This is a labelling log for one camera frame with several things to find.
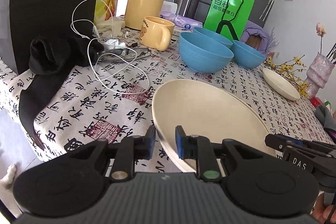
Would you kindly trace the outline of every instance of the table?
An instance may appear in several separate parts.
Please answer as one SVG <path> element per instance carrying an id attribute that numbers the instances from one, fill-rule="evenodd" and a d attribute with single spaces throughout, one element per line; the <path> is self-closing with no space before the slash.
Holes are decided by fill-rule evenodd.
<path id="1" fill-rule="evenodd" d="M 127 28 L 122 31 L 128 31 L 129 35 L 120 40 L 128 45 L 138 42 L 139 32 Z M 333 143 L 315 118 L 315 109 L 310 102 L 307 99 L 288 101 L 273 91 L 262 78 L 262 65 L 250 70 L 231 61 L 215 74 L 197 73 L 181 60 L 176 41 L 171 41 L 164 52 L 153 50 L 151 58 L 137 60 L 136 65 L 148 74 L 151 82 L 149 90 L 140 95 L 121 95 L 109 91 L 94 80 L 90 67 L 74 67 L 49 105 L 35 119 L 34 127 L 45 150 L 38 148 L 27 136 L 38 158 L 48 161 L 98 138 L 120 142 L 126 136 L 144 135 L 148 127 L 154 124 L 151 111 L 153 94 L 157 87 L 172 79 L 203 81 L 234 94 L 259 114 L 271 133 Z M 104 77 L 122 66 L 102 62 L 98 72 Z M 0 103 L 19 124 L 20 92 L 29 86 L 33 77 L 30 70 L 17 76 L 0 61 Z M 143 91 L 142 87 L 147 85 L 145 75 L 132 67 L 104 83 L 122 92 Z M 179 171 L 158 138 L 153 158 L 150 161 L 137 161 L 135 169 L 147 172 Z"/>

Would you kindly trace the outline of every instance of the pink flower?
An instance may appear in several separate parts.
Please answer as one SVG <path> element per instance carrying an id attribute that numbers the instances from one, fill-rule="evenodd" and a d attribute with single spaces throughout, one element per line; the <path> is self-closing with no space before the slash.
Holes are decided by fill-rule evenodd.
<path id="1" fill-rule="evenodd" d="M 325 27 L 320 22 L 316 24 L 316 33 L 319 37 L 324 37 L 327 34 Z"/>

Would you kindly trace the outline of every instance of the large beige plate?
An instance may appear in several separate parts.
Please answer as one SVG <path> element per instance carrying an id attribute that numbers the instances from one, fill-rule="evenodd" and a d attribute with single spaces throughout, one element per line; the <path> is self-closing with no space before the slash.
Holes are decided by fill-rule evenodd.
<path id="1" fill-rule="evenodd" d="M 275 71 L 264 68 L 262 70 L 262 76 L 267 84 L 283 97 L 292 101 L 300 99 L 300 94 L 295 87 Z"/>
<path id="2" fill-rule="evenodd" d="M 194 172 L 196 163 L 179 159 L 175 143 L 178 125 L 187 135 L 206 136 L 214 143 L 235 139 L 275 156 L 275 151 L 265 145 L 269 132 L 258 114 L 212 85 L 194 80 L 169 81 L 155 91 L 152 114 L 162 147 L 181 171 Z"/>

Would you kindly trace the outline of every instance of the human hand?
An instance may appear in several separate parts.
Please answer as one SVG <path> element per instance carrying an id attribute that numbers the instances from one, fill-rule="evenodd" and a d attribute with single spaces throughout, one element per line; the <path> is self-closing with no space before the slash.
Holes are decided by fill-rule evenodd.
<path id="1" fill-rule="evenodd" d="M 327 208 L 324 207 L 323 201 L 324 201 L 324 193 L 319 195 L 319 197 L 317 198 L 314 211 L 311 214 L 311 216 L 321 224 L 323 224 L 327 220 L 333 208 L 333 205 L 330 205 Z M 330 219 L 330 223 L 336 223 L 336 212 L 333 213 Z"/>

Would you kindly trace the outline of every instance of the green paper bag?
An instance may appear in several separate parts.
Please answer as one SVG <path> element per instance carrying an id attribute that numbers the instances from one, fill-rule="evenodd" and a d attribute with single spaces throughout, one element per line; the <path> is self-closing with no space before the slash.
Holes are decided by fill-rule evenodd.
<path id="1" fill-rule="evenodd" d="M 253 4 L 254 0 L 212 0 L 203 27 L 214 32 L 219 28 L 218 30 L 220 31 L 223 24 L 220 24 L 220 27 L 218 27 L 219 23 L 221 21 L 223 23 L 223 20 L 226 20 L 225 25 L 222 26 L 220 34 L 232 41 L 233 37 L 229 30 L 229 25 L 232 24 L 238 39 L 240 39 L 250 16 Z"/>

